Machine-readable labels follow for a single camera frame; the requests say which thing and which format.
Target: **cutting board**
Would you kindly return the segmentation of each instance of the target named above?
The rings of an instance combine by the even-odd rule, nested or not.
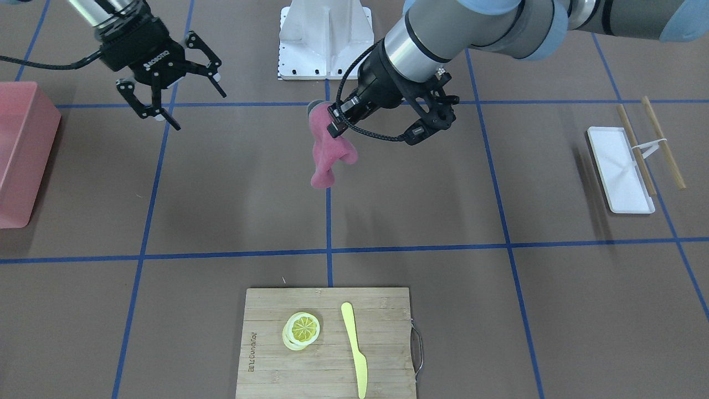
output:
[[[367,398],[415,399],[408,288],[250,288],[236,399],[357,399],[343,302],[352,303],[367,358]],[[302,351],[286,348],[281,338],[296,312],[320,321],[320,336]]]

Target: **pink box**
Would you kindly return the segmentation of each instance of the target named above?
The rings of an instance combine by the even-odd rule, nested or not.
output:
[[[0,229],[30,222],[60,119],[36,82],[0,82]]]

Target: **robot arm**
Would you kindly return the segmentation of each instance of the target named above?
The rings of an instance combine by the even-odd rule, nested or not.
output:
[[[29,0],[0,0],[16,4]],[[142,119],[149,116],[167,120],[175,129],[180,126],[162,107],[162,90],[191,73],[207,77],[222,97],[226,93],[219,86],[218,68],[222,65],[217,55],[190,31],[182,43],[170,38],[169,31],[160,18],[152,15],[146,0],[68,0],[82,17],[95,28],[94,35],[101,42],[99,50],[82,61],[71,65],[44,65],[13,58],[2,60],[31,67],[66,70],[78,69],[100,58],[111,70],[124,67],[133,71],[130,79],[120,79],[116,89]],[[185,48],[200,50],[209,60],[200,65],[186,60]],[[134,94],[136,82],[150,86],[152,99],[143,104]]]
[[[349,128],[414,145],[448,129],[458,97],[443,91],[451,79],[444,66],[465,48],[541,60],[559,47],[567,30],[660,41],[690,41],[709,31],[706,0],[407,0],[404,7],[401,20],[359,66],[358,86],[344,101],[340,85],[329,107],[333,138]],[[420,118],[400,136],[355,126],[404,100]]]

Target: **wooden stick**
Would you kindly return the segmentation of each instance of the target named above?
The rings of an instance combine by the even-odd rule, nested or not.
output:
[[[655,128],[655,134],[657,134],[657,138],[665,138],[664,133],[662,133],[660,123],[657,120],[657,116],[655,115],[655,111],[652,109],[652,105],[650,105],[650,100],[647,98],[647,96],[642,98],[642,104],[645,105],[645,112],[647,112],[647,115],[650,117],[650,121],[652,122],[652,126]],[[662,153],[664,153],[665,155],[665,161],[667,162],[667,165],[669,165],[670,170],[672,170],[672,176],[674,177],[675,184],[677,184],[677,188],[679,188],[680,190],[686,189],[687,185],[684,183],[684,178],[679,172],[679,166],[677,166],[677,162],[675,162],[674,157],[672,156],[672,150],[669,149],[669,144],[666,140],[664,140],[660,141],[659,145],[660,148],[662,148]]]
[[[630,125],[630,120],[627,118],[625,113],[625,107],[622,104],[618,105],[618,115],[620,120],[623,121],[623,127],[625,128],[625,135],[627,140],[630,142],[631,147],[637,146],[637,140],[635,139],[635,133],[632,131],[632,126]],[[656,196],[657,191],[655,190],[655,185],[652,184],[652,179],[650,178],[650,171],[645,165],[645,159],[642,157],[642,153],[639,148],[633,148],[632,154],[635,156],[635,162],[637,167],[640,169],[640,175],[642,175],[642,180],[645,182],[645,187],[647,188],[647,193],[651,196]]]

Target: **lemon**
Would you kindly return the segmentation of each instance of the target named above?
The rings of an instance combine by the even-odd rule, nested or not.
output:
[[[307,312],[298,312],[288,319],[283,328],[283,343],[288,349],[301,351],[320,335],[318,318]]]

